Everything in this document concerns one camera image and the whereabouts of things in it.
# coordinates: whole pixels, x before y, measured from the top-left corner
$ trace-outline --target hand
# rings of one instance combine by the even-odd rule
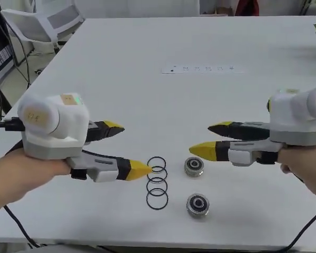
[[[0,158],[0,192],[6,203],[15,202],[54,176],[69,173],[70,167],[62,160],[30,158],[18,149]]]
[[[294,173],[316,195],[316,147],[282,149],[278,162],[284,173]]]

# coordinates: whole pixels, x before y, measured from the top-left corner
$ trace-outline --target white chair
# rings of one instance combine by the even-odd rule
[[[36,13],[13,9],[4,9],[1,13],[14,30],[15,33],[13,34],[10,31],[13,36],[16,34],[22,41],[52,44],[55,54],[57,54],[60,50],[59,40],[72,34],[84,22],[74,0],[65,1],[66,4],[58,5],[58,8],[51,12],[38,12],[36,4],[34,5],[36,6]],[[40,74],[42,70],[38,69],[35,72]]]

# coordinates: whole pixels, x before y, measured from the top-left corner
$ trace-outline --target rubber ring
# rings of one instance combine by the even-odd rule
[[[167,170],[166,170],[165,168],[163,168],[162,171],[165,171],[166,175],[165,175],[164,178],[162,178],[162,177],[159,177],[159,178],[165,180],[165,179],[167,178]],[[147,179],[151,180],[151,178],[149,177],[149,174],[147,174],[146,177],[147,177]]]
[[[154,178],[152,178],[151,180],[149,180],[149,181],[146,183],[146,190],[147,190],[148,192],[151,191],[151,190],[149,190],[149,183],[150,183],[150,182],[151,182],[151,183],[152,183],[152,182],[153,182],[153,183],[161,183],[161,182],[164,182],[165,185],[166,185],[166,189],[163,190],[162,188],[160,188],[160,189],[163,191],[163,193],[160,193],[160,194],[153,194],[152,192],[150,193],[150,195],[155,196],[155,197],[163,196],[163,195],[167,192],[167,182],[165,181],[165,179],[162,179],[162,181],[160,181],[160,182],[153,181],[153,179],[162,179],[162,178],[160,178],[160,177],[154,177]]]
[[[159,165],[153,166],[153,167],[151,167],[151,168],[152,168],[152,169],[161,168],[161,170],[152,170],[151,173],[155,173],[155,174],[158,174],[158,173],[162,172],[162,171],[165,169],[164,167],[161,167],[161,166],[159,166]]]
[[[150,163],[153,159],[156,159],[156,158],[163,160],[163,162],[164,162],[164,168],[166,168],[166,160],[165,160],[164,158],[162,158],[162,157],[151,157],[151,158],[147,161],[147,164],[146,164],[146,165],[149,166],[149,163]]]
[[[152,195],[152,191],[162,191],[162,192],[164,192],[163,195],[166,195],[166,203],[165,203],[165,205],[163,205],[162,207],[153,207],[152,205],[149,204],[149,195]],[[148,193],[146,194],[146,204],[153,210],[157,210],[157,211],[158,210],[162,210],[162,209],[164,209],[167,206],[168,203],[169,203],[169,195],[167,195],[166,191],[163,191],[163,189],[161,189],[161,188],[153,188],[150,191],[148,191]]]

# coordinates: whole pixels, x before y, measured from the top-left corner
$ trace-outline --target white table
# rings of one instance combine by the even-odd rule
[[[58,177],[10,205],[38,242],[118,246],[272,249],[286,246],[316,214],[316,197],[279,166],[205,163],[183,171],[188,148],[220,140],[216,122],[269,120],[278,88],[316,86],[316,17],[151,18],[87,20],[28,92],[78,92],[91,119],[125,132],[88,150],[147,161],[167,160],[170,202],[145,202],[146,178],[94,184]],[[242,74],[161,74],[169,64],[232,64]],[[9,114],[16,114],[16,106]],[[0,156],[19,140],[0,130]],[[205,220],[186,212],[189,195],[211,202]],[[161,201],[152,198],[150,202]],[[24,241],[0,211],[0,241]],[[316,249],[316,223],[297,243]]]

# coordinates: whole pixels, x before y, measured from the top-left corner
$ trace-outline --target metal bearing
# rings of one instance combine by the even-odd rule
[[[204,195],[195,193],[187,199],[186,209],[193,218],[203,218],[209,213],[210,202]]]
[[[185,161],[184,170],[190,177],[199,177],[204,172],[204,162],[198,157],[187,158]]]

